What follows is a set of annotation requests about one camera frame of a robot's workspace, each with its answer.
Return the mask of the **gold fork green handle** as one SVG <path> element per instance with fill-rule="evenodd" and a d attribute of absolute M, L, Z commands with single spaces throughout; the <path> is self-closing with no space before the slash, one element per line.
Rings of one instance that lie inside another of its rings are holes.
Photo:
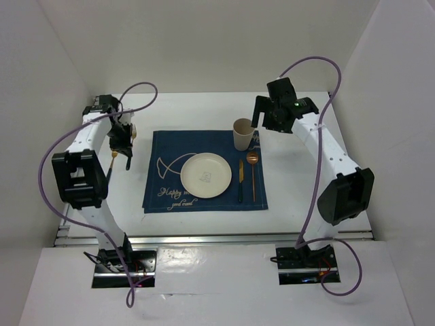
<path fill-rule="evenodd" d="M 113 151 L 111 153 L 111 162 L 110 162 L 109 169 L 107 171 L 107 176 L 106 176 L 107 182 L 110 182 L 111 174 L 113 172 L 113 167 L 114 167 L 114 160 L 116 159 L 117 156 L 118 156 L 118 153 L 116 151 Z"/>
<path fill-rule="evenodd" d="M 127 155 L 127 161 L 126 161 L 126 170 L 130 170 L 131 168 L 131 161 L 133 158 L 133 142 L 137 137 L 137 128 L 134 124 L 130 125 L 130 147 L 129 147 L 129 153 Z"/>

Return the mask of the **beige paper cup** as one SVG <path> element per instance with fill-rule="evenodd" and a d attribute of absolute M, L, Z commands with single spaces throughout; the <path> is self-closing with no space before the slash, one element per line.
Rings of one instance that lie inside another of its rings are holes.
<path fill-rule="evenodd" d="M 245 151 L 253 137 L 255 128 L 251 126 L 251 120 L 240 118 L 236 120 L 232 127 L 234 147 L 238 151 Z"/>

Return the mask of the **dark blue cloth placemat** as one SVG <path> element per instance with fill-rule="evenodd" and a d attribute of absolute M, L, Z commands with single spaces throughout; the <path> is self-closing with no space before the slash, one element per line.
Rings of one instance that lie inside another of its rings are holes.
<path fill-rule="evenodd" d="M 184 163 L 198 153 L 214 153 L 229 163 L 232 180 L 214 198 L 197 198 L 181 184 Z M 153 133 L 143 209 L 145 213 L 195 211 L 261 211 L 268 209 L 262 164 L 255 166 L 256 201 L 253 201 L 251 167 L 244 162 L 243 202 L 239 203 L 239 159 L 247 153 L 234 148 L 230 130 L 159 130 Z"/>

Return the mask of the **copper spoon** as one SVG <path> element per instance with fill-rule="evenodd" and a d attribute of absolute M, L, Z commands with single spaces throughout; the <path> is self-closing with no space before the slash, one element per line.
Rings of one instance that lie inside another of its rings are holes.
<path fill-rule="evenodd" d="M 251 166 L 251 184 L 252 184 L 252 194 L 253 194 L 253 201 L 256 201 L 256 177 L 255 177 L 255 165 L 259 161 L 259 155 L 256 151 L 250 151 L 247 154 L 247 162 Z"/>

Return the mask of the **gold knife green handle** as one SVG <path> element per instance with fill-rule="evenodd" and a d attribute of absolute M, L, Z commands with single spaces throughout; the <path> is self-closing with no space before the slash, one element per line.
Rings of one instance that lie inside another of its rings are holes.
<path fill-rule="evenodd" d="M 238 188 L 239 203 L 243 202 L 243 181 L 244 181 L 244 163 L 242 159 L 239 159 L 239 188 Z"/>

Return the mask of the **cream round plate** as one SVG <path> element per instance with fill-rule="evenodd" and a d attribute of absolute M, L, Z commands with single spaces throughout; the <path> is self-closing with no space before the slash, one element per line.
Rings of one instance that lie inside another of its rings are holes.
<path fill-rule="evenodd" d="M 214 153 L 198 153 L 181 168 L 184 189 L 197 198 L 214 198 L 223 194 L 232 180 L 229 163 Z"/>

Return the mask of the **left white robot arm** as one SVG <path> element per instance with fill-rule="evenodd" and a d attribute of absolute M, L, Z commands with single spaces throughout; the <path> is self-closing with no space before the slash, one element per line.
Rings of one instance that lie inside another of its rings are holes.
<path fill-rule="evenodd" d="M 118 226 L 107 203 L 112 168 L 104 171 L 99 151 L 104 139 L 115 155 L 127 157 L 126 169 L 133 156 L 131 114 L 119 112 L 121 102 L 110 94 L 99 95 L 83 113 L 83 128 L 72 144 L 51 162 L 60 199 L 77 210 L 95 233 L 98 264 L 113 265 L 127 271 L 134 265 L 135 254 L 126 233 Z"/>

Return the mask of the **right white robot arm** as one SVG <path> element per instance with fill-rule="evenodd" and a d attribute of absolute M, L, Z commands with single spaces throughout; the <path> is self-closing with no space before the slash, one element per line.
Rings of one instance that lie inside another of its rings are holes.
<path fill-rule="evenodd" d="M 338 226 L 368 208 L 375 176 L 348 156 L 324 124 L 325 112 L 309 97 L 298 98 L 289 78 L 271 81 L 267 89 L 268 96 L 256 97 L 252 126 L 296 135 L 316 162 L 313 197 L 296 241 L 299 263 L 312 266 Z"/>

